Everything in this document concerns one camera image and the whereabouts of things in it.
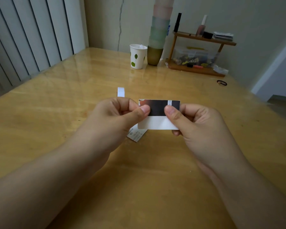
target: fingernail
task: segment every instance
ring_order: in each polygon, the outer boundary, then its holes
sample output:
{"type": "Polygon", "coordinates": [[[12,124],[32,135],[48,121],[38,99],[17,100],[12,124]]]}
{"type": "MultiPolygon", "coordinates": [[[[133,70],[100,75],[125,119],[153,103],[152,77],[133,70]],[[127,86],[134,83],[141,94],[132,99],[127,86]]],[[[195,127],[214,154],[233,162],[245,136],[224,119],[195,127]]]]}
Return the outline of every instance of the fingernail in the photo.
{"type": "Polygon", "coordinates": [[[175,110],[176,109],[173,106],[171,106],[171,105],[167,105],[164,108],[164,111],[166,111],[168,115],[172,115],[175,110]]]}
{"type": "Polygon", "coordinates": [[[149,107],[147,104],[141,106],[140,108],[142,109],[142,111],[143,111],[144,113],[147,113],[147,112],[150,111],[150,107],[149,107]]]}

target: nail polish bottle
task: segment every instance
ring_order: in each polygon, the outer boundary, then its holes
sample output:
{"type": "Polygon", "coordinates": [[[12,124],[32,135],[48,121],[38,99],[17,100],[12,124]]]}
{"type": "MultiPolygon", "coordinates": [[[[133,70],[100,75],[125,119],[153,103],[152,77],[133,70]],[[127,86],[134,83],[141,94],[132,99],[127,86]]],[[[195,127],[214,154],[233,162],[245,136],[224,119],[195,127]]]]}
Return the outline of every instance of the nail polish bottle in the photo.
{"type": "Polygon", "coordinates": [[[197,32],[196,32],[196,36],[199,36],[199,37],[201,37],[202,35],[203,35],[203,33],[204,33],[204,29],[206,28],[206,18],[207,18],[208,16],[207,15],[205,15],[204,17],[203,17],[203,20],[202,20],[202,23],[201,23],[201,25],[198,27],[198,29],[197,29],[197,32]]]}

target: white paper cup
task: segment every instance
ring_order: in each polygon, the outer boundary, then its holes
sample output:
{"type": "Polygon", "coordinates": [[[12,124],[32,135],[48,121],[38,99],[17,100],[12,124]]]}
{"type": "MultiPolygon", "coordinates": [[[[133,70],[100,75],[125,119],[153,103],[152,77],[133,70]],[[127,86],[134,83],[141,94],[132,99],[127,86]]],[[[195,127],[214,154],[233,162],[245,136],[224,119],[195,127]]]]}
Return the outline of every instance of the white paper cup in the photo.
{"type": "Polygon", "coordinates": [[[130,44],[130,66],[134,69],[142,69],[146,53],[146,46],[130,44]]]}

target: wooden shelf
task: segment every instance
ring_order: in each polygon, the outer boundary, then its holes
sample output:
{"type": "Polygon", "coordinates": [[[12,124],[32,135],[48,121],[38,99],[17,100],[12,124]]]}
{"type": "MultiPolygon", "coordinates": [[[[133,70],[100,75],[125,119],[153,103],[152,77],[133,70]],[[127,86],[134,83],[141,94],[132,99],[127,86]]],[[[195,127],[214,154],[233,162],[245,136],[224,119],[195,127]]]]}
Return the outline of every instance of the wooden shelf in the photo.
{"type": "Polygon", "coordinates": [[[202,69],[191,68],[191,67],[187,67],[187,66],[177,65],[177,64],[175,64],[175,62],[172,59],[170,61],[168,59],[166,59],[166,62],[168,63],[168,68],[172,69],[172,70],[188,71],[188,72],[205,74],[205,75],[214,75],[214,76],[218,76],[218,77],[225,77],[225,75],[215,72],[210,67],[204,67],[202,69]]]}
{"type": "Polygon", "coordinates": [[[191,33],[186,33],[186,32],[181,32],[178,31],[177,33],[174,32],[174,34],[178,37],[182,37],[182,38],[191,38],[191,39],[196,39],[196,40],[200,40],[200,41],[206,41],[206,42],[214,42],[214,43],[219,43],[219,44],[224,44],[224,45],[230,45],[230,46],[236,46],[235,42],[230,42],[230,41],[226,41],[226,40],[220,40],[220,39],[207,39],[207,38],[203,38],[203,37],[197,37],[196,34],[191,34],[191,33]]]}

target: stacked plastic cups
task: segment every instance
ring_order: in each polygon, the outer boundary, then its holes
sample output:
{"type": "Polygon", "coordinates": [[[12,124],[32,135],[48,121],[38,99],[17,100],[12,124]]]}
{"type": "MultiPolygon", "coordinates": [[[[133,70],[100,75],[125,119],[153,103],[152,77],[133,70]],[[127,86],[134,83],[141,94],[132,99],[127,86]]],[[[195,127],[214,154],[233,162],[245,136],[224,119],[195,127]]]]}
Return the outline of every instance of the stacked plastic cups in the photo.
{"type": "Polygon", "coordinates": [[[165,43],[174,0],[156,0],[147,49],[147,63],[157,66],[165,43]]]}

